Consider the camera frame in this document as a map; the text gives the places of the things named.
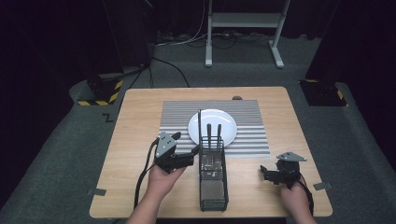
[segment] wooden table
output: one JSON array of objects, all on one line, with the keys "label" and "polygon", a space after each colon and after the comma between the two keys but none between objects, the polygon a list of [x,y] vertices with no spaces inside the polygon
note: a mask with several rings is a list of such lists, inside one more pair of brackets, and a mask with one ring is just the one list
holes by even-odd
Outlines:
[{"label": "wooden table", "polygon": [[[286,89],[282,87],[134,89],[125,93],[119,118],[108,148],[97,188],[106,195],[94,195],[92,217],[128,217],[134,207],[134,191],[149,146],[158,136],[163,101],[257,100],[267,133],[271,158],[227,159],[230,201],[225,212],[202,212],[199,206],[198,159],[188,167],[162,202],[159,217],[287,217],[279,198],[279,186],[263,181],[260,165],[276,170],[276,155],[292,151],[307,158],[301,173],[315,202],[315,217],[332,214],[317,166],[305,141]],[[142,183],[144,195],[147,178]]]}]

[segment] gray and white placemat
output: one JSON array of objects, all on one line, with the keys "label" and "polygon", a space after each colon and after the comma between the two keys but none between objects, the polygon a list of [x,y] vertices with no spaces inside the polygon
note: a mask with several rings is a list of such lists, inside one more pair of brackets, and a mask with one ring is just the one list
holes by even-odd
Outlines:
[{"label": "gray and white placemat", "polygon": [[262,123],[258,102],[255,100],[233,101],[165,101],[160,132],[181,132],[176,153],[191,152],[196,144],[191,140],[188,126],[199,109],[219,109],[235,120],[235,139],[224,148],[227,158],[270,157],[267,136]]}]

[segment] gray tape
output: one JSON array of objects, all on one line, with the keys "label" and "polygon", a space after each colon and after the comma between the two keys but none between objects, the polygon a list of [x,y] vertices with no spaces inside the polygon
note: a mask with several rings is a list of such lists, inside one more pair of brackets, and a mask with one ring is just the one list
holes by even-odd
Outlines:
[{"label": "gray tape", "polygon": [[88,190],[88,195],[99,195],[99,196],[105,196],[106,190],[105,189],[90,189]]},{"label": "gray tape", "polygon": [[321,190],[321,189],[332,189],[332,184],[330,182],[323,182],[323,183],[318,183],[314,184],[315,190]]}]

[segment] black wire basket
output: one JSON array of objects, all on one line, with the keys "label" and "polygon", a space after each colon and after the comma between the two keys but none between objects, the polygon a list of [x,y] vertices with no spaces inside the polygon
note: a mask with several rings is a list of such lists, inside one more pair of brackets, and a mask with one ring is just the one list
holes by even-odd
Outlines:
[{"label": "black wire basket", "polygon": [[198,113],[201,150],[199,152],[199,181],[201,211],[225,211],[228,204],[227,170],[224,142],[218,135],[211,136],[211,125],[207,125],[208,136],[201,136],[201,116]]}]

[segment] white plate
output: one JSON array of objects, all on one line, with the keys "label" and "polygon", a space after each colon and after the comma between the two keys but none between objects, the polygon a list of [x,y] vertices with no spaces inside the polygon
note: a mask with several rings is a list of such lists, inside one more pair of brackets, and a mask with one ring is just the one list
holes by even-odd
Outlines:
[{"label": "white plate", "polygon": [[[210,123],[212,126],[212,136],[218,135],[218,125],[221,124],[221,138],[224,141],[224,146],[230,145],[236,136],[236,123],[233,117],[227,112],[217,109],[206,109],[201,111],[201,132],[202,136],[207,136],[206,124]],[[189,135],[195,144],[199,144],[199,130],[198,130],[198,113],[196,113],[189,122]]]}]

